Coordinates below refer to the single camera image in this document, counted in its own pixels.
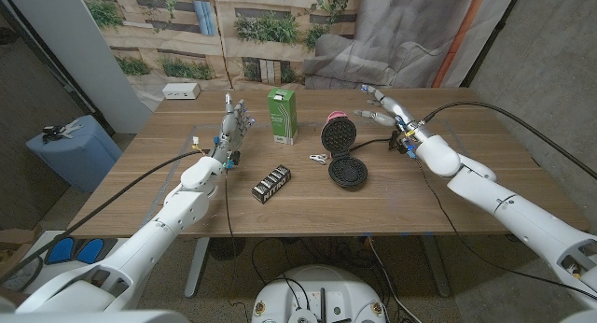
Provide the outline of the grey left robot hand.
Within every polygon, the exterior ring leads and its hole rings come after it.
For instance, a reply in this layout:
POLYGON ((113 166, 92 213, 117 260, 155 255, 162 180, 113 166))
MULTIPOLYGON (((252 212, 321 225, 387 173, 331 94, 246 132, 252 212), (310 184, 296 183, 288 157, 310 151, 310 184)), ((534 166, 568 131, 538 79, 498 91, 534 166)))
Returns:
POLYGON ((238 164, 243 138, 255 123, 246 111, 244 99, 234 104, 231 94, 229 92, 225 94, 225 115, 219 134, 215 138, 215 146, 210 150, 209 156, 221 162, 226 169, 238 164))

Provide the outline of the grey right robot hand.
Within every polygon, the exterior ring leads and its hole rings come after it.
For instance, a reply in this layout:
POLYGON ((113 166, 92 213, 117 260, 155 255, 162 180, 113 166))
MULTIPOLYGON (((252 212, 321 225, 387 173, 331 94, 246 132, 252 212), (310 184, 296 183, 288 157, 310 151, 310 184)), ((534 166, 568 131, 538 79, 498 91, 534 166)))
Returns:
POLYGON ((398 101, 386 96, 373 86, 363 84, 360 90, 369 96, 368 103, 381 107, 385 113, 369 110, 355 110, 357 117, 372 119, 388 127, 397 127, 404 135, 415 142, 423 143, 433 136, 422 122, 415 119, 410 112, 398 101))

